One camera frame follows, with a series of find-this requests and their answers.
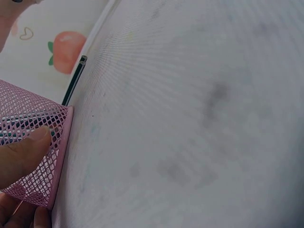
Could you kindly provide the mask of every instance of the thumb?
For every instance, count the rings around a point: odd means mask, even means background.
[[[43,126],[20,142],[0,146],[0,189],[33,172],[48,152],[50,143],[49,128]]]

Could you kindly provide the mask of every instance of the stain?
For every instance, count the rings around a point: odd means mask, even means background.
[[[275,23],[266,24],[264,22],[259,23],[256,27],[253,28],[253,34],[256,37],[269,37],[273,34],[278,34],[279,28]]]
[[[151,21],[157,19],[160,16],[160,10],[166,5],[165,2],[163,2],[159,7],[157,7],[151,16]]]
[[[216,82],[214,84],[213,89],[207,98],[206,107],[203,110],[203,125],[205,127],[207,127],[210,122],[214,121],[215,108],[219,102],[228,98],[228,91],[228,85],[225,82]]]
[[[203,167],[202,171],[202,177],[200,181],[194,185],[194,189],[201,189],[205,186],[208,186],[212,184],[216,179],[218,178],[218,175],[212,171],[208,166]]]
[[[160,160],[157,170],[162,177],[181,186],[185,186],[190,181],[182,166],[172,159]]]
[[[140,174],[140,165],[139,163],[135,163],[130,169],[129,169],[129,172],[130,172],[130,176],[133,177],[133,178],[136,178],[136,177],[139,177],[139,174]]]

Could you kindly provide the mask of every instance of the white mesh surface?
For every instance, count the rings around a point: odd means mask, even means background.
[[[303,12],[117,1],[70,102],[54,226],[304,226]]]

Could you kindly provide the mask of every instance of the pen holder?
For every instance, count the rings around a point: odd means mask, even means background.
[[[29,175],[1,191],[52,209],[73,119],[66,107],[0,80],[0,145],[18,142],[45,125],[52,141],[48,153]]]

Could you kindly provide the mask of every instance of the hand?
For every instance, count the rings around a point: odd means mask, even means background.
[[[48,152],[50,131],[40,127],[20,142],[0,146],[0,189],[32,173]],[[51,228],[48,210],[0,194],[0,228]]]
[[[4,47],[15,20],[33,4],[36,4],[36,0],[23,0],[22,2],[0,0],[0,52]]]

